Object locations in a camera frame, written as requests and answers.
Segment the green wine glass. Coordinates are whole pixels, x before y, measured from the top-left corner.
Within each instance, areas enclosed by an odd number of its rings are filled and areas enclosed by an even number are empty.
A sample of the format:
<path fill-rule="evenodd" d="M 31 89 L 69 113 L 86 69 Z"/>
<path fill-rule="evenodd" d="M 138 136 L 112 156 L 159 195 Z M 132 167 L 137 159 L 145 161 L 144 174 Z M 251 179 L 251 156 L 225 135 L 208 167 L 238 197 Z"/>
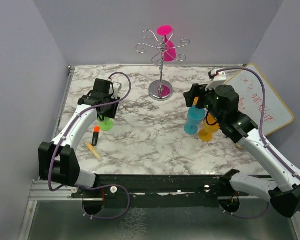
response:
<path fill-rule="evenodd" d="M 99 121 L 99 127 L 103 132 L 110 131 L 114 126 L 114 122 L 111 118 L 99 115 L 97 120 Z"/>

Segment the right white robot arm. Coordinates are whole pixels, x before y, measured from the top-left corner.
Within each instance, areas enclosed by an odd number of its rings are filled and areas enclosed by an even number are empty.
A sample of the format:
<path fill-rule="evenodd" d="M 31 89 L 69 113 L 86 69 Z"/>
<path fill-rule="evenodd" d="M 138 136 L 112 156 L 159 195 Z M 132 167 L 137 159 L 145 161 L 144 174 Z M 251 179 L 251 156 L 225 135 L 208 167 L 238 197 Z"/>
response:
<path fill-rule="evenodd" d="M 196 83 L 183 96 L 188 108 L 206 109 L 222 133 L 251 154 L 272 177 L 268 181 L 230 170 L 219 184 L 224 195 L 241 192 L 258 197 L 286 218 L 300 210 L 300 170 L 275 147 L 266 144 L 258 125 L 238 110 L 240 97 L 232 86 L 207 90 L 205 84 Z"/>

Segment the orange wine glass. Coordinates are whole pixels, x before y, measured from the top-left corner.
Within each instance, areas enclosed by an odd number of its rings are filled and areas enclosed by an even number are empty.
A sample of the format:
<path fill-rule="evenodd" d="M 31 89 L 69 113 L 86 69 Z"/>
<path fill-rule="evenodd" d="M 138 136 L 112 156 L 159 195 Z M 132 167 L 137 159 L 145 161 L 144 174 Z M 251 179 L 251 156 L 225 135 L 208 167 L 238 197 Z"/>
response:
<path fill-rule="evenodd" d="M 219 124 L 208 125 L 206 119 L 203 121 L 203 129 L 198 132 L 198 137 L 203 142 L 210 142 L 213 139 L 214 133 L 220 129 Z"/>

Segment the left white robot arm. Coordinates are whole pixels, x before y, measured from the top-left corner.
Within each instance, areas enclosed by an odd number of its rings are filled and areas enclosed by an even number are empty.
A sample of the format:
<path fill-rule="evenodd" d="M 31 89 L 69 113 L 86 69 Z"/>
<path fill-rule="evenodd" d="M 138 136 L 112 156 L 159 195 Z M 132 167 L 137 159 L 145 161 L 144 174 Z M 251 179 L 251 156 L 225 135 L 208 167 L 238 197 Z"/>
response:
<path fill-rule="evenodd" d="M 93 89 L 78 100 L 78 106 L 64 129 L 51 142 L 42 142 L 38 148 L 39 176 L 42 180 L 69 187 L 83 187 L 87 196 L 96 197 L 101 186 L 96 175 L 80 168 L 76 150 L 92 123 L 114 119 L 118 103 L 91 108 L 118 101 L 122 84 L 97 78 Z"/>

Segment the blue wine glass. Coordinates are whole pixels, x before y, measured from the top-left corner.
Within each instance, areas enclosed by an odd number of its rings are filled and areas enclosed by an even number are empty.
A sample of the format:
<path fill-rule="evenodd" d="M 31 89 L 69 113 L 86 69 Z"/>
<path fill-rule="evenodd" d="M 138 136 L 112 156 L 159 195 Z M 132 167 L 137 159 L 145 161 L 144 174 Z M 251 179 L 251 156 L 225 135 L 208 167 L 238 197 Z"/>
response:
<path fill-rule="evenodd" d="M 184 126 L 184 131 L 188 135 L 195 135 L 198 132 L 198 125 L 202 123 L 206 116 L 204 108 L 198 109 L 196 106 L 189 108 L 187 113 L 187 122 Z"/>

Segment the yellow wine glass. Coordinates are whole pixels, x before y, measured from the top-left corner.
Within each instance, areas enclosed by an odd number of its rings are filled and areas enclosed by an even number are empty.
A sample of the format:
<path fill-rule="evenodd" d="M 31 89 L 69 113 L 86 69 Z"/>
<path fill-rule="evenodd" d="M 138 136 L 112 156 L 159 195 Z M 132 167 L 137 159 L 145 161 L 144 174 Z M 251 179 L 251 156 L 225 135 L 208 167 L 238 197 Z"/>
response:
<path fill-rule="evenodd" d="M 199 100 L 199 97 L 195 97 L 194 100 L 193 100 L 193 106 L 196 106 L 197 103 L 198 103 L 198 100 Z"/>

